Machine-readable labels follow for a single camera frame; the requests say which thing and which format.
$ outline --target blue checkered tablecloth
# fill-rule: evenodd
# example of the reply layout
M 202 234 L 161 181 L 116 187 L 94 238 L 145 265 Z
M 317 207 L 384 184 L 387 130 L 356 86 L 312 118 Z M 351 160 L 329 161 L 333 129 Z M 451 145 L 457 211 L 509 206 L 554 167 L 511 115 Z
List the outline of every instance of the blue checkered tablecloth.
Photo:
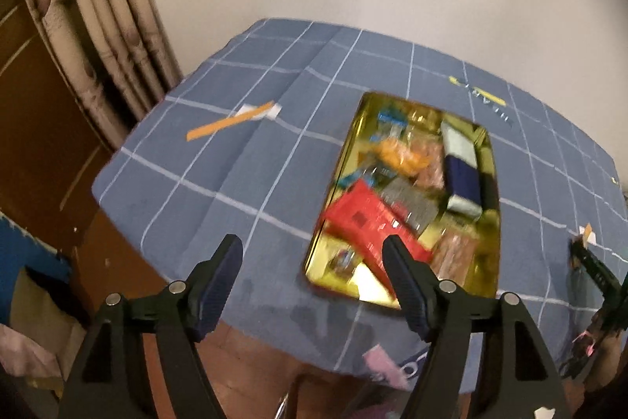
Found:
M 503 98 L 504 122 L 469 88 Z M 224 320 L 321 368 L 367 372 L 380 344 L 416 368 L 425 344 L 396 311 L 322 296 L 302 271 L 338 153 L 363 92 L 385 91 L 474 120 L 494 147 L 502 215 L 500 290 L 518 293 L 563 359 L 602 303 L 568 270 L 568 240 L 590 222 L 593 251 L 623 279 L 626 206 L 612 158 L 567 119 L 506 81 L 436 50 L 358 29 L 261 20 L 203 62 L 133 130 L 93 184 L 117 228 L 168 280 L 184 279 L 227 233 L 244 264 Z M 241 105 L 277 101 L 263 119 L 186 142 Z M 479 358 L 473 341 L 468 379 Z

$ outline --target orange paper strip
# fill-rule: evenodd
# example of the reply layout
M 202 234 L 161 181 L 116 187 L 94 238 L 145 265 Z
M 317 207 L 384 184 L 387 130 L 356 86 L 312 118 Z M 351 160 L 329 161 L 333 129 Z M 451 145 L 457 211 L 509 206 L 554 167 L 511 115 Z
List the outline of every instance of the orange paper strip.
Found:
M 274 101 L 269 101 L 268 103 L 265 103 L 264 105 L 256 109 L 250 110 L 248 112 L 244 112 L 237 116 L 231 116 L 229 118 L 224 118 L 222 120 L 215 121 L 214 123 L 209 123 L 208 125 L 203 125 L 202 127 L 199 127 L 199 128 L 194 128 L 194 130 L 190 130 L 188 132 L 186 139 L 188 141 L 193 141 L 194 139 L 198 139 L 199 137 L 203 137 L 205 135 L 211 135 L 212 133 L 217 132 L 218 130 L 222 130 L 223 128 L 230 127 L 232 125 L 237 125 L 238 123 L 242 123 L 243 121 L 250 120 L 251 118 L 255 118 L 255 116 L 258 116 L 262 114 L 263 112 L 267 111 L 273 105 L 274 105 Z
M 585 227 L 585 232 L 582 234 L 582 245 L 584 245 L 585 247 L 588 242 L 588 237 L 590 236 L 592 231 L 593 228 L 591 227 L 591 224 L 587 224 Z

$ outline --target brown floor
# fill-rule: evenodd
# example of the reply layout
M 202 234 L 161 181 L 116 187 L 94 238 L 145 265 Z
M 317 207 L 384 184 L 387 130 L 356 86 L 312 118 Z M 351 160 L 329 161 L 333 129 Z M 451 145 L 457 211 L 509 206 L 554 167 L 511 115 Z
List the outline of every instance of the brown floor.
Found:
M 156 293 L 165 285 L 101 211 L 72 260 L 73 287 L 92 314 L 113 291 L 136 298 Z M 159 418 L 174 418 L 160 371 L 155 336 L 145 334 L 144 344 Z M 298 374 L 315 377 L 301 387 L 298 419 L 339 417 L 363 385 L 353 377 L 303 364 L 222 322 L 197 348 L 228 419 L 274 417 L 279 401 Z

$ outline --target beige curtain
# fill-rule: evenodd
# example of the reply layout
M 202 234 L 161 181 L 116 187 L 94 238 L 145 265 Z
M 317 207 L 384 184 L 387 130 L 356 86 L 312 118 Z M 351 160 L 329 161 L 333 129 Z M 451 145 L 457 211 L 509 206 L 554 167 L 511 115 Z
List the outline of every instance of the beige curtain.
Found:
M 180 81 L 150 0 L 26 3 L 79 105 L 112 147 Z

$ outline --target metal screw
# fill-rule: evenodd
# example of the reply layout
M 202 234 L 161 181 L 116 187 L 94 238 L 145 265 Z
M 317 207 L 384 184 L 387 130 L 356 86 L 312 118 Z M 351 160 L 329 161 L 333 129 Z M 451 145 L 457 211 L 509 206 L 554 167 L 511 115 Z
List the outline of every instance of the metal screw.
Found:
M 440 281 L 440 283 L 438 283 L 438 287 L 445 293 L 453 293 L 458 288 L 456 283 L 453 281 Z
M 110 293 L 109 295 L 107 295 L 107 298 L 105 299 L 105 303 L 108 306 L 114 306 L 116 305 L 118 302 L 120 302 L 120 299 L 122 297 L 120 296 L 119 293 Z
M 514 293 L 504 293 L 504 301 L 511 306 L 516 306 L 519 303 L 519 297 Z
M 183 293 L 185 291 L 185 283 L 183 281 L 173 281 L 168 286 L 168 291 L 173 295 L 177 293 Z

